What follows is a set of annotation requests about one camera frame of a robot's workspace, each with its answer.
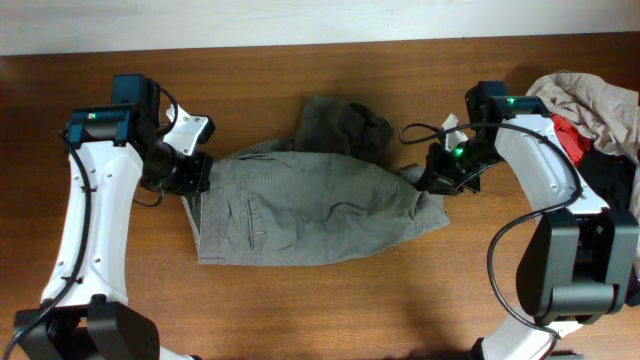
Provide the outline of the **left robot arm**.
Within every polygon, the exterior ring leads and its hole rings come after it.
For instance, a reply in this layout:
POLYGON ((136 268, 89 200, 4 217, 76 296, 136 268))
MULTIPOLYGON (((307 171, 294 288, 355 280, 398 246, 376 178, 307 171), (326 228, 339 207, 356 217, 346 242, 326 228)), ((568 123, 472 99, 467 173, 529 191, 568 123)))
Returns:
POLYGON ((142 74, 113 78, 108 105, 76 109, 61 134, 70 194, 61 243, 41 301, 15 315, 3 356, 31 359, 176 359, 155 323, 131 309, 125 280, 137 187, 165 197, 210 187, 212 158, 197 151, 215 130, 142 74))

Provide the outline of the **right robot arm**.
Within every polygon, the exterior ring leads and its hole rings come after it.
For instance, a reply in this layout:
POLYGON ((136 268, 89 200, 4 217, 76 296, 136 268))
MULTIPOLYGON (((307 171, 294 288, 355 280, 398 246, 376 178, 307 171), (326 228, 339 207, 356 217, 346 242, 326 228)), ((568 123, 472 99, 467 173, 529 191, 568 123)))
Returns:
POLYGON ((537 96, 511 96, 501 81, 480 81, 465 95, 468 123, 432 127, 416 188, 456 196, 477 193, 480 176, 506 163, 530 204, 529 213, 492 238, 486 264, 490 286, 508 316, 479 338, 471 359, 574 359, 557 343, 604 315, 639 303, 639 222, 599 196, 563 148, 551 112, 537 96), (499 291, 494 253, 512 228, 537 228, 516 271, 518 303, 499 291))

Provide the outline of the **grey cargo shorts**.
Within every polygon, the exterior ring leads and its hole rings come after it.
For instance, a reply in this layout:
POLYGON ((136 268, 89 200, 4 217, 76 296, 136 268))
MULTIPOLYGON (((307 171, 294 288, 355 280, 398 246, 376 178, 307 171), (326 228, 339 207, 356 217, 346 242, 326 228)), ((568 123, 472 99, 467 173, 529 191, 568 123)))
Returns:
POLYGON ((200 264, 320 266, 363 258, 450 222, 423 169, 381 167, 393 137, 368 107, 311 96, 294 136, 217 160, 184 198, 200 264))

